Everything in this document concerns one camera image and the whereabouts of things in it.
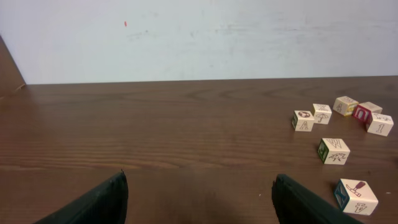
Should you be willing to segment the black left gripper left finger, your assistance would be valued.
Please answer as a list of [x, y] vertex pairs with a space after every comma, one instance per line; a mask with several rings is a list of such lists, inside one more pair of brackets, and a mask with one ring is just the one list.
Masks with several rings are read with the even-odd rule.
[[35, 224], [124, 224], [129, 190], [123, 171]]

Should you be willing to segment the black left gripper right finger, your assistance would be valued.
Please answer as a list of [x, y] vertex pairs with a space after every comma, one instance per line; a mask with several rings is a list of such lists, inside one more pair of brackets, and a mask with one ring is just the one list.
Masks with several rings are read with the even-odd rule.
[[273, 181], [272, 203], [283, 224], [361, 224], [286, 174]]

